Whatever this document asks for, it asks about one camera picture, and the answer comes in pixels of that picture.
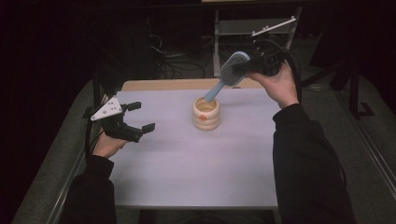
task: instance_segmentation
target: dark background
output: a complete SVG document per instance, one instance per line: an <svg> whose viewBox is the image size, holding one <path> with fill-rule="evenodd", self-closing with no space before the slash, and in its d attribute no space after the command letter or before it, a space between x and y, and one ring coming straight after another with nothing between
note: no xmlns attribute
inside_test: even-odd
<svg viewBox="0 0 396 224"><path fill-rule="evenodd" d="M127 2L130 7L139 4ZM122 4L112 1L110 5L103 0L0 3L4 136L0 223L12 220L68 108L94 74L110 94L125 80L155 79L160 70L158 53L149 48L149 44L155 44L149 38L151 32L162 34L170 44L170 40L185 41L186 47L194 50L201 35L213 30L213 12L208 10L179 12L185 23L180 23L181 14L163 11L76 10ZM389 107L396 111L396 34L392 23L396 21L395 11L394 3L371 1L305 7L297 33L324 32L314 65L327 67L346 52L353 52L360 73L376 85ZM151 17L152 24L147 24L147 17ZM186 30L186 23L200 29L180 32ZM164 27L173 31L168 33L171 36L166 36Z"/></svg>

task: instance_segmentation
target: brush handle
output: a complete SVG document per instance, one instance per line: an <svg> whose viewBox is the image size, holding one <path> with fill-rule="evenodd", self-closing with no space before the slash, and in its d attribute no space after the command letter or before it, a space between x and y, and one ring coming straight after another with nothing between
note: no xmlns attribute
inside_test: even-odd
<svg viewBox="0 0 396 224"><path fill-rule="evenodd" d="M224 86L225 84L220 81L212 90L210 90L205 95L205 100L209 103L212 102Z"/></svg>

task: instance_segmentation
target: black sleeve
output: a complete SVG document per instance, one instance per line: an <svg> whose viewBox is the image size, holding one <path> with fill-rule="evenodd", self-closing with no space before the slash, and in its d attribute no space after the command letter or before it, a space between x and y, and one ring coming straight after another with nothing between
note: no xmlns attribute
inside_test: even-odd
<svg viewBox="0 0 396 224"><path fill-rule="evenodd" d="M117 223L109 180L113 166L106 158L90 156L84 173L73 179L58 223Z"/></svg>
<svg viewBox="0 0 396 224"><path fill-rule="evenodd" d="M274 121L274 174L282 223L356 223L339 160L320 124L298 104L278 112Z"/></svg>

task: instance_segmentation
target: grey brush head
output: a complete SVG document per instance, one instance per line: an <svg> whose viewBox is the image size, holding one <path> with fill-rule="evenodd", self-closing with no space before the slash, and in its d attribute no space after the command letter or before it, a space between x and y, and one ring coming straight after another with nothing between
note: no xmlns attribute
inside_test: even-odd
<svg viewBox="0 0 396 224"><path fill-rule="evenodd" d="M250 60L249 56L242 51L237 51L225 62L220 69L220 81L226 86L235 86L245 76L246 73L235 73L233 65L246 63Z"/></svg>

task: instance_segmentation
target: black jacket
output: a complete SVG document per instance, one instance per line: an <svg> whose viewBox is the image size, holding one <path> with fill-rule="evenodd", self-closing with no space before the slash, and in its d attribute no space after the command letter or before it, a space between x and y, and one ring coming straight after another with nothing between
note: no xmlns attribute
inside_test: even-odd
<svg viewBox="0 0 396 224"><path fill-rule="evenodd" d="M283 224L356 223L337 155L320 124L301 105L274 116L274 174ZM113 162L91 156L85 172L68 192L64 223L116 223L114 186L108 179Z"/></svg>

